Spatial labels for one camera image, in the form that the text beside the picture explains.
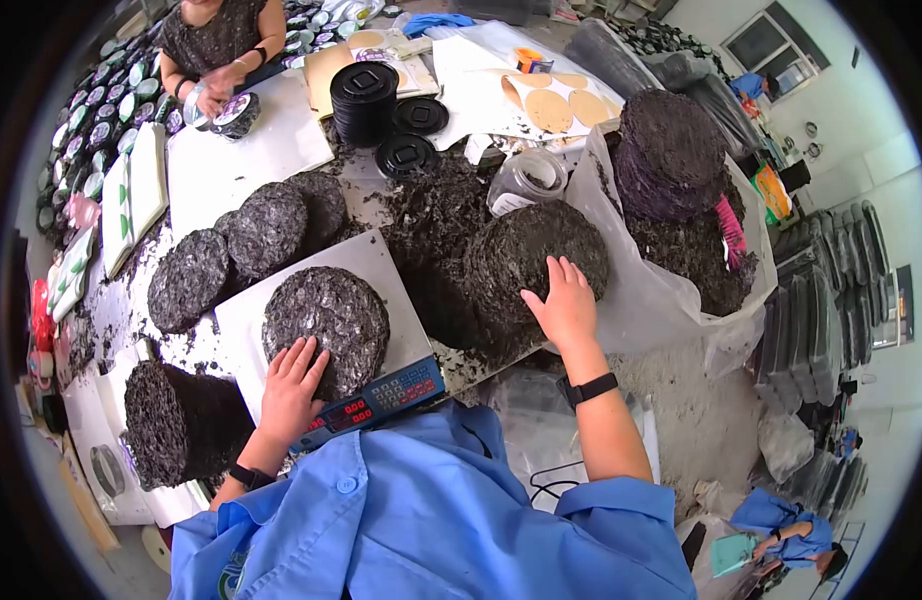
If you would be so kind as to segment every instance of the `blue shirt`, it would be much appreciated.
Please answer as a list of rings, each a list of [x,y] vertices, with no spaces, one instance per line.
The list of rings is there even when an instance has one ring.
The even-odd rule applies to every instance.
[[[764,78],[756,73],[745,73],[744,75],[735,78],[731,81],[731,89],[734,90],[734,95],[741,100],[741,92],[744,92],[748,95],[748,98],[756,100],[764,93],[764,90],[761,89],[761,82],[764,81]]]
[[[853,427],[848,427],[844,431],[844,435],[841,436],[841,442],[834,449],[834,456],[836,458],[850,458],[851,452],[854,451],[854,448],[851,446],[851,443],[857,440],[857,430]],[[841,453],[841,446],[844,447],[844,453]]]
[[[755,488],[731,516],[731,525],[737,529],[765,535],[769,535],[773,529],[783,529],[799,522],[810,522],[811,533],[791,535],[775,543],[765,552],[781,559],[791,569],[814,567],[814,560],[807,557],[830,550],[834,532],[831,531],[827,519],[820,518],[813,512],[802,511],[760,487]]]
[[[171,597],[696,598],[673,517],[630,477],[532,509],[496,414],[446,402],[177,524]]]

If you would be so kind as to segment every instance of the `person in blue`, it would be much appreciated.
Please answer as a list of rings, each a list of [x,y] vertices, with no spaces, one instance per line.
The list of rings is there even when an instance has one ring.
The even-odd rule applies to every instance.
[[[585,276],[564,257],[547,267],[546,300],[521,296],[563,355],[568,390],[613,380]],[[316,347],[299,339],[272,361],[239,468],[273,477],[322,408],[312,396],[328,353],[308,367]],[[576,404],[589,482],[554,514],[531,508],[491,408],[448,401],[334,438],[250,492],[228,475],[210,510],[175,526],[171,597],[696,598],[674,492],[652,483],[613,381],[580,389],[593,395]]]
[[[757,571],[766,575],[784,565],[790,569],[814,568],[827,581],[848,562],[848,555],[833,541],[827,519],[802,510],[756,487],[731,516],[731,525],[755,531],[766,538],[755,547],[754,560],[764,558]]]
[[[857,429],[846,427],[844,433],[841,434],[841,440],[834,448],[834,458],[851,458],[851,454],[854,450],[860,450],[863,443],[864,438],[857,433]]]
[[[777,98],[780,91],[778,80],[766,75],[761,77],[756,73],[745,73],[744,75],[731,80],[731,90],[741,102],[746,102],[749,98],[756,100],[761,94],[768,92],[769,98]]]

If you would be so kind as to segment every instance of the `window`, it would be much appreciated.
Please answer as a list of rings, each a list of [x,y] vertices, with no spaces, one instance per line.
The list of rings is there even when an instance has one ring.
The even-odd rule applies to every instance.
[[[777,2],[755,14],[722,45],[744,70],[778,80],[778,94],[764,94],[772,102],[830,66],[821,49]]]

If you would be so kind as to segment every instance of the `jar label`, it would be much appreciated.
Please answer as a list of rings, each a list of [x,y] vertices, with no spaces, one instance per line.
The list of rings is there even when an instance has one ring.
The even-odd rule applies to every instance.
[[[491,214],[495,217],[499,217],[508,214],[512,210],[523,209],[524,207],[529,207],[534,204],[536,204],[536,202],[532,199],[522,198],[517,194],[505,192],[494,201],[494,204],[491,206]]]

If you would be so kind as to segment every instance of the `digital weighing scale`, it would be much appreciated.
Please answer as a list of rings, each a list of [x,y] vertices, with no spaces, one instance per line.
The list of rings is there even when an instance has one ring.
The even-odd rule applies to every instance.
[[[294,444],[294,450],[313,450],[348,431],[377,426],[443,393],[444,382],[431,342],[384,237],[371,229],[271,275],[214,309],[222,344],[234,364],[234,377],[255,424],[261,420],[269,364],[261,342],[264,309],[288,276],[308,267],[340,267],[371,284],[388,309],[391,340],[377,378],[358,393],[325,406]]]

